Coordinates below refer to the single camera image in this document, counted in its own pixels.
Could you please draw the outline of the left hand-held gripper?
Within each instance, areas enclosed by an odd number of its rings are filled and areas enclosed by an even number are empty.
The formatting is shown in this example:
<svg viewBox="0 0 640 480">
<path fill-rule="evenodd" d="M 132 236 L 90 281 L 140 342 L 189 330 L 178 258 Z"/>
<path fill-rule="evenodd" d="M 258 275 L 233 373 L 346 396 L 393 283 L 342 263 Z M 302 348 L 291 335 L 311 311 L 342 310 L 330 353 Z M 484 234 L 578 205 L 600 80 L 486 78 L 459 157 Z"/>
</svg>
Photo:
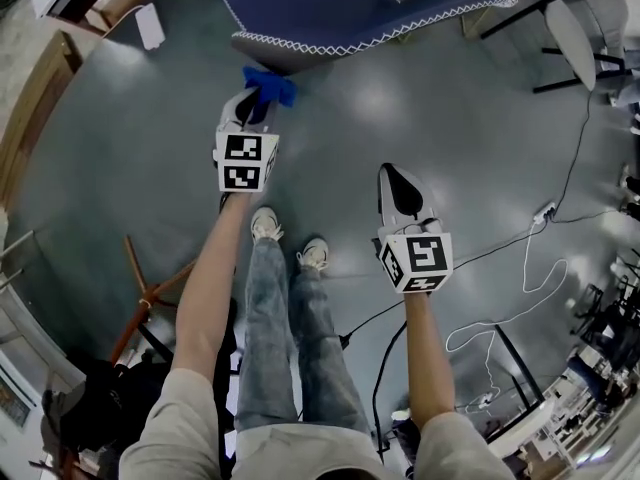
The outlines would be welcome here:
<svg viewBox="0 0 640 480">
<path fill-rule="evenodd" d="M 277 105 L 269 105 L 258 131 L 272 131 Z M 242 130 L 251 114 L 251 92 L 229 99 L 221 112 L 221 130 Z M 241 131 L 217 131 L 213 160 L 219 190 L 224 193 L 262 192 L 274 167 L 279 136 Z"/>
</svg>

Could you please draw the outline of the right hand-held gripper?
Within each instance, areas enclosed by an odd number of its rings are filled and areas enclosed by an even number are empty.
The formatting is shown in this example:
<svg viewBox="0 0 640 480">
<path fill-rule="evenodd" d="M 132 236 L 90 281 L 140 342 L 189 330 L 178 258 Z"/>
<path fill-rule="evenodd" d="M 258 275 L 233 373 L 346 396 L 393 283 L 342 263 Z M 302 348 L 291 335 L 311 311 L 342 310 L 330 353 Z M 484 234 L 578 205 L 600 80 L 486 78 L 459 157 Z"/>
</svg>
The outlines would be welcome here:
<svg viewBox="0 0 640 480">
<path fill-rule="evenodd" d="M 453 273 L 451 234 L 434 215 L 433 194 L 415 175 L 393 163 L 378 171 L 382 225 L 376 256 L 398 294 L 432 293 Z"/>
</svg>

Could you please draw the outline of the blue cloth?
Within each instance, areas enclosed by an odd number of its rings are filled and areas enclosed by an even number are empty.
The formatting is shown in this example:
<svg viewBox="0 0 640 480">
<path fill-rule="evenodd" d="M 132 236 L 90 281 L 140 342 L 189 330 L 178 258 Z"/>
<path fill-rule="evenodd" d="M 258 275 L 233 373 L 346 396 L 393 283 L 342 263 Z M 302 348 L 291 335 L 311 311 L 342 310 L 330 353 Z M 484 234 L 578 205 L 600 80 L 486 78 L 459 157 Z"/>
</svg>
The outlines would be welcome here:
<svg viewBox="0 0 640 480">
<path fill-rule="evenodd" d="M 268 70 L 258 70 L 254 67 L 243 68 L 245 88 L 257 90 L 257 102 L 255 103 L 249 124 L 262 122 L 266 117 L 269 106 L 281 104 L 292 108 L 297 96 L 297 86 L 289 79 Z"/>
</svg>

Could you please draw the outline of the blue chair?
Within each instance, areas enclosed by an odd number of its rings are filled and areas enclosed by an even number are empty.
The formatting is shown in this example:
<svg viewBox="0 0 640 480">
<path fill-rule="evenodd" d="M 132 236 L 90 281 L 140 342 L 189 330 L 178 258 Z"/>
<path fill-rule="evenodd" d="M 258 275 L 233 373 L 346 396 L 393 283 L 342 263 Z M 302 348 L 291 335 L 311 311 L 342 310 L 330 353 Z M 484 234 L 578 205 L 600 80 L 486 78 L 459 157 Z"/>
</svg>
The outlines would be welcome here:
<svg viewBox="0 0 640 480">
<path fill-rule="evenodd" d="M 222 0 L 239 26 L 232 46 L 291 75 L 417 29 L 494 6 L 494 0 Z"/>
</svg>

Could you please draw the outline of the person's right forearm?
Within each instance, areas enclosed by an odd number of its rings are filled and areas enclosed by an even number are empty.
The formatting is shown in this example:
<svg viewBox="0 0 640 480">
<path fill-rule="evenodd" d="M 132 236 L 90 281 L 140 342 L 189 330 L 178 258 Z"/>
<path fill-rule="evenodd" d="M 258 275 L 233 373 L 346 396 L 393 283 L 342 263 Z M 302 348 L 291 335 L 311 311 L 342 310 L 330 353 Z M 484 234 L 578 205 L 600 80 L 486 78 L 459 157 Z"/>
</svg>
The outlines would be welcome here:
<svg viewBox="0 0 640 480">
<path fill-rule="evenodd" d="M 454 411 L 454 377 L 428 296 L 408 293 L 404 303 L 409 409 L 422 430 L 435 417 Z"/>
</svg>

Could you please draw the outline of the person's left forearm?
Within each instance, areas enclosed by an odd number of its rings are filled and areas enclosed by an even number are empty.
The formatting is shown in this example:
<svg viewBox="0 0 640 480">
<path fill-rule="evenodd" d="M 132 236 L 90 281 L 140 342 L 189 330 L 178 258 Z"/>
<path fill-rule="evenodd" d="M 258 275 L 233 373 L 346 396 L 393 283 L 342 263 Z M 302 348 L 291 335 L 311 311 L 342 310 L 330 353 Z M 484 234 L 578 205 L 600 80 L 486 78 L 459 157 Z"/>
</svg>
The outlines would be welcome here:
<svg viewBox="0 0 640 480">
<path fill-rule="evenodd" d="M 214 379 L 227 326 L 241 227 L 251 195 L 233 193 L 223 206 L 182 293 L 172 367 Z"/>
</svg>

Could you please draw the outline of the person's right white shoe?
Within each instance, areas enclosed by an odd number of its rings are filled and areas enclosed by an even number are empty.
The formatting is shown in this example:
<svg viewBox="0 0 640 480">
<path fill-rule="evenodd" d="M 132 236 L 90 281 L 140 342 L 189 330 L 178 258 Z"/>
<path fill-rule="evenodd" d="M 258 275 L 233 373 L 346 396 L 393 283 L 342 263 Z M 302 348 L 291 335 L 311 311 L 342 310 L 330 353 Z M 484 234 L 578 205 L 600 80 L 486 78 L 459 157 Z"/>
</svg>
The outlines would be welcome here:
<svg viewBox="0 0 640 480">
<path fill-rule="evenodd" d="M 319 272 L 328 267 L 329 247 L 322 238 L 312 238 L 296 253 L 296 259 L 300 267 L 313 268 Z"/>
</svg>

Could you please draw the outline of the person's white shoe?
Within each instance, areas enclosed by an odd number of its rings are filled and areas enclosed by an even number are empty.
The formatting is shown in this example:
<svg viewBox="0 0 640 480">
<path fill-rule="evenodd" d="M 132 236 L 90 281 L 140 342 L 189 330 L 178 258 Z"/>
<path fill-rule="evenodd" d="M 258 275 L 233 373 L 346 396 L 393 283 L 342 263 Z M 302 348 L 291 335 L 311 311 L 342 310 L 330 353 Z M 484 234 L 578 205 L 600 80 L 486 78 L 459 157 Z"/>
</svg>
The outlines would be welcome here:
<svg viewBox="0 0 640 480">
<path fill-rule="evenodd" d="M 258 208 L 251 218 L 250 230 L 253 242 L 269 239 L 278 242 L 283 230 L 274 210 L 268 206 Z"/>
<path fill-rule="evenodd" d="M 319 272 L 328 267 L 329 247 L 322 238 L 312 238 L 296 253 L 296 259 L 300 267 L 313 268 Z"/>
</svg>

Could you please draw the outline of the person's left white shoe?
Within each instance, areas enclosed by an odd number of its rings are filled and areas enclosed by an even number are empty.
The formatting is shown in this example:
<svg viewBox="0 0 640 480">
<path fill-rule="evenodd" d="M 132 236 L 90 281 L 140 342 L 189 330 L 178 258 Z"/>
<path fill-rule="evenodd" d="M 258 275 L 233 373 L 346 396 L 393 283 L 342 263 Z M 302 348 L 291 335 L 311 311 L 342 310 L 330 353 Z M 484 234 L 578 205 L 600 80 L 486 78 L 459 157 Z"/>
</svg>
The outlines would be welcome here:
<svg viewBox="0 0 640 480">
<path fill-rule="evenodd" d="M 269 239 L 278 242 L 283 230 L 274 210 L 268 206 L 258 208 L 251 218 L 250 230 L 253 242 Z"/>
</svg>

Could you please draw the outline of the white flat panel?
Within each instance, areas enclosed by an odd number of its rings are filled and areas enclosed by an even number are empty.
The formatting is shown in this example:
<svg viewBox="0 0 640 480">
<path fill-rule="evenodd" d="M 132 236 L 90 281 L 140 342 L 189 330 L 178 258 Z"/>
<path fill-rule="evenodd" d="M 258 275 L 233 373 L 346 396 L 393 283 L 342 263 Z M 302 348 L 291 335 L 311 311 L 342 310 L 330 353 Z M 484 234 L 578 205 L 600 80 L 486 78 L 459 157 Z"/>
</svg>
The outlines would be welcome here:
<svg viewBox="0 0 640 480">
<path fill-rule="evenodd" d="M 134 13 L 134 17 L 144 49 L 152 51 L 159 48 L 166 36 L 155 5 L 149 3 L 142 6 Z"/>
</svg>

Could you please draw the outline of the person's grey jeans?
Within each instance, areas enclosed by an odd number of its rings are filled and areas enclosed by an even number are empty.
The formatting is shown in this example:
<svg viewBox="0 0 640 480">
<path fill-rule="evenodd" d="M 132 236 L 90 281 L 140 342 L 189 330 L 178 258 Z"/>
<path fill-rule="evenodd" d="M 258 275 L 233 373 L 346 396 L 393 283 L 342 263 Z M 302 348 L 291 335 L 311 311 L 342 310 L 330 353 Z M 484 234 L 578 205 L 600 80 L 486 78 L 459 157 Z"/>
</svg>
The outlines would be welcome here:
<svg viewBox="0 0 640 480">
<path fill-rule="evenodd" d="M 237 431 L 302 421 L 368 435 L 320 272 L 302 266 L 289 276 L 280 244 L 260 238 L 245 300 Z"/>
</svg>

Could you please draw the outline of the stack of wooden planks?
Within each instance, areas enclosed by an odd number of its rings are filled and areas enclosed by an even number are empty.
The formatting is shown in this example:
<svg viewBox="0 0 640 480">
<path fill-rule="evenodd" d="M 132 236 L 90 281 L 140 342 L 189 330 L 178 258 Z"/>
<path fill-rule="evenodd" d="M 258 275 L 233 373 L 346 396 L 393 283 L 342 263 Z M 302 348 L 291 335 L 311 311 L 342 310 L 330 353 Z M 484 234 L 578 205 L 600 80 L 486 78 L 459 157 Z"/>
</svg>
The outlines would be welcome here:
<svg viewBox="0 0 640 480">
<path fill-rule="evenodd" d="M 82 63 L 71 36 L 56 31 L 29 75 L 0 141 L 0 208 L 11 208 L 44 126 Z"/>
</svg>

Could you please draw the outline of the brown wooden stand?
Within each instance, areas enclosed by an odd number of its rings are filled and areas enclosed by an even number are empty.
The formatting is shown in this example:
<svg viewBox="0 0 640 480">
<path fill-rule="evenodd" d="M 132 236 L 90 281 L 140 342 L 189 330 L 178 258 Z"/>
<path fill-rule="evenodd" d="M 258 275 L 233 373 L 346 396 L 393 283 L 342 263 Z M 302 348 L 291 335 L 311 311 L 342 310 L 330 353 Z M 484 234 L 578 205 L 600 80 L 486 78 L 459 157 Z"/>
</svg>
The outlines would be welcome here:
<svg viewBox="0 0 640 480">
<path fill-rule="evenodd" d="M 133 242 L 129 235 L 124 237 L 124 245 L 140 294 L 137 298 L 137 306 L 133 316 L 129 319 L 123 333 L 116 341 L 111 352 L 110 362 L 113 366 L 118 363 L 118 360 L 125 352 L 125 349 L 134 336 L 134 333 L 139 330 L 141 325 L 148 321 L 151 310 L 155 306 L 163 306 L 173 309 L 177 308 L 176 303 L 165 300 L 163 295 L 168 293 L 171 289 L 176 288 L 181 282 L 186 282 L 196 263 L 196 260 L 191 261 L 172 277 L 160 284 L 148 284 L 143 275 Z"/>
</svg>

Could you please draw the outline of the grey chair black legs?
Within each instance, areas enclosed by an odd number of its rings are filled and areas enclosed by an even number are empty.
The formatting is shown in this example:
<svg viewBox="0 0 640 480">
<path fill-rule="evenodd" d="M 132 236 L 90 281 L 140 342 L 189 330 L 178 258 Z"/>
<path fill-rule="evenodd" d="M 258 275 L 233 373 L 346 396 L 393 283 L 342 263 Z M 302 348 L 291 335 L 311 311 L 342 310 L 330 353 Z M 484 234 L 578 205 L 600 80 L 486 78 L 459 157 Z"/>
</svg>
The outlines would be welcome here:
<svg viewBox="0 0 640 480">
<path fill-rule="evenodd" d="M 544 47 L 547 55 L 561 55 L 571 67 L 574 77 L 533 89 L 534 93 L 550 92 L 583 84 L 592 91 L 598 80 L 627 77 L 632 70 L 624 57 L 624 31 L 629 19 L 625 0 L 582 0 L 599 29 L 605 48 L 593 50 L 591 40 L 564 0 L 538 0 L 480 35 L 482 40 L 539 11 L 554 39 L 554 48 Z"/>
</svg>

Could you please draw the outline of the black bag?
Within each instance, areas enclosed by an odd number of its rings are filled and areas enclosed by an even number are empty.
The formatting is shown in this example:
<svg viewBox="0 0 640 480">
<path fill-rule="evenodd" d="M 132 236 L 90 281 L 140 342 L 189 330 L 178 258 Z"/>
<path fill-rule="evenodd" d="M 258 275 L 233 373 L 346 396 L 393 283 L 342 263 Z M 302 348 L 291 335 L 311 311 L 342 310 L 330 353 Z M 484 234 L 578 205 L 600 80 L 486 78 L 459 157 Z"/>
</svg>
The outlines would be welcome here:
<svg viewBox="0 0 640 480">
<path fill-rule="evenodd" d="M 42 396 L 43 449 L 61 471 L 69 454 L 106 448 L 118 457 L 137 442 L 169 373 L 166 362 L 129 368 L 97 360 L 83 382 Z"/>
</svg>

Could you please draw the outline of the person's beige sweater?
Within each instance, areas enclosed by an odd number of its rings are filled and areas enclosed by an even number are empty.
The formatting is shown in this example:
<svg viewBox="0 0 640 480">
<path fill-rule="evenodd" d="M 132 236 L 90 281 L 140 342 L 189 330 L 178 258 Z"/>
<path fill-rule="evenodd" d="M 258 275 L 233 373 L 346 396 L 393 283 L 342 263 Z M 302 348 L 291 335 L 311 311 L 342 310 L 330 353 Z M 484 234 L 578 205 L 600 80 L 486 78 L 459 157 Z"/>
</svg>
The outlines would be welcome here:
<svg viewBox="0 0 640 480">
<path fill-rule="evenodd" d="M 140 439 L 121 456 L 119 480 L 222 480 L 213 392 L 202 375 L 169 373 Z M 381 463 L 367 435 L 298 423 L 240 432 L 230 480 L 405 479 Z M 413 480 L 515 477 L 471 421 L 453 412 L 423 427 Z"/>
</svg>

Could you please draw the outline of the white desk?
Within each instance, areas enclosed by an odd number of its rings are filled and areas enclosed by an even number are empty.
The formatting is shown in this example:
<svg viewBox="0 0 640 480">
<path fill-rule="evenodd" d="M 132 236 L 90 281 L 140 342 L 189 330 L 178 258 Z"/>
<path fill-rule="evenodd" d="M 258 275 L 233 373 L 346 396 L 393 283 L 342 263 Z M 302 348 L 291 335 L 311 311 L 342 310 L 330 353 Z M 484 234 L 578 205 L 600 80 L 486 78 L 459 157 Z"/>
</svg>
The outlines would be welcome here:
<svg viewBox="0 0 640 480">
<path fill-rule="evenodd" d="M 43 393 L 68 391 L 84 379 L 59 330 L 68 305 L 33 230 L 0 245 L 0 372 L 36 404 L 22 429 L 0 412 L 2 454 L 39 453 Z"/>
</svg>

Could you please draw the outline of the white framed tray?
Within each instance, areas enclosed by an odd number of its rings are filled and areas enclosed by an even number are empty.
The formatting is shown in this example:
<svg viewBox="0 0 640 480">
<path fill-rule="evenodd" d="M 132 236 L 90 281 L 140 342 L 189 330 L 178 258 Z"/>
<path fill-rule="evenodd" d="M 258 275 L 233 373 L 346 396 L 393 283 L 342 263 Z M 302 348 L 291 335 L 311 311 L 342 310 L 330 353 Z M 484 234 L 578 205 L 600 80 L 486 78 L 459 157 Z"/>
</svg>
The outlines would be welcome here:
<svg viewBox="0 0 640 480">
<path fill-rule="evenodd" d="M 0 412 L 22 429 L 35 408 L 26 392 L 0 372 Z"/>
</svg>

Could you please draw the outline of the white table with black frame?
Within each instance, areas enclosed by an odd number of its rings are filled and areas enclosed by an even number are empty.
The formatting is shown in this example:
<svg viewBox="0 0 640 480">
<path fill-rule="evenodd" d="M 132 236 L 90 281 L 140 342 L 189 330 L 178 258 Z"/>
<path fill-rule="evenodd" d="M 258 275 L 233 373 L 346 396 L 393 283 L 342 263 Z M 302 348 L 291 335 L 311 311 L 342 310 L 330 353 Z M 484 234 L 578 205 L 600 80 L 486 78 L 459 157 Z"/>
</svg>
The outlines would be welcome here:
<svg viewBox="0 0 640 480">
<path fill-rule="evenodd" d="M 512 376 L 514 387 L 524 404 L 525 410 L 487 439 L 490 451 L 499 459 L 504 459 L 513 455 L 523 443 L 550 422 L 555 409 L 555 401 L 545 398 L 529 368 L 501 327 L 495 324 L 494 328 L 534 396 L 534 400 L 530 402 L 522 391 L 519 382 Z"/>
</svg>

